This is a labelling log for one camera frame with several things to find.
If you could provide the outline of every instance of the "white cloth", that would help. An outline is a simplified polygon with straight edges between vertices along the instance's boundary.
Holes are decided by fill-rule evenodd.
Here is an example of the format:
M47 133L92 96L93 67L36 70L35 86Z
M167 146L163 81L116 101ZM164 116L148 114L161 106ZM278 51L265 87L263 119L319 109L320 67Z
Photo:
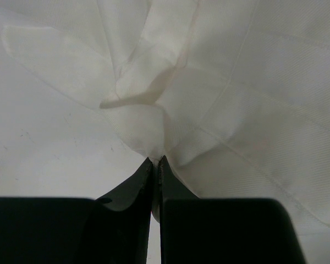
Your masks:
M0 0L0 38L199 196L279 200L330 263L330 0Z

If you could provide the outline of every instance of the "black plastic part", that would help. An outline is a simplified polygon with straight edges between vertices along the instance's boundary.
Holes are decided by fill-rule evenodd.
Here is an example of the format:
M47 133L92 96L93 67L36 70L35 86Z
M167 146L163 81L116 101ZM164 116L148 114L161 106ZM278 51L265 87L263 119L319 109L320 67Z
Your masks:
M270 199L198 199L163 158L162 264L305 263L282 205Z
M98 201L0 198L0 263L145 264L152 168Z

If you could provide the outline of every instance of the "white fabric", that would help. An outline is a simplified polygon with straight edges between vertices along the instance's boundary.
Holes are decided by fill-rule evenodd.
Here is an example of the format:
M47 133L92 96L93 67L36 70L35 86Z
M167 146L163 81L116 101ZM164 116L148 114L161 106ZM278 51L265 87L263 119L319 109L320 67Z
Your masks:
M279 200L330 263L330 0L0 0L0 38L198 195Z

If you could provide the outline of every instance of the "wrinkled fabric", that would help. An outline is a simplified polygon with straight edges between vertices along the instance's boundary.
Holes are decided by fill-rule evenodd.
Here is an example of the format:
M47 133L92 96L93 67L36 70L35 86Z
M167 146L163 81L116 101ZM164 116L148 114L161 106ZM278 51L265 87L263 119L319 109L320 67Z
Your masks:
M194 193L279 200L330 263L330 0L0 0L0 32Z

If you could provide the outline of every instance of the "white surface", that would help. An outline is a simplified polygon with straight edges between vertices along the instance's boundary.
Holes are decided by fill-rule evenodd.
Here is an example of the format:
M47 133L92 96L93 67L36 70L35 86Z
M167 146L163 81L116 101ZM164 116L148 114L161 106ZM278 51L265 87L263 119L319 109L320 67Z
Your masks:
M0 0L0 191L98 193L141 160L106 121L202 197L278 199L330 263L330 0Z

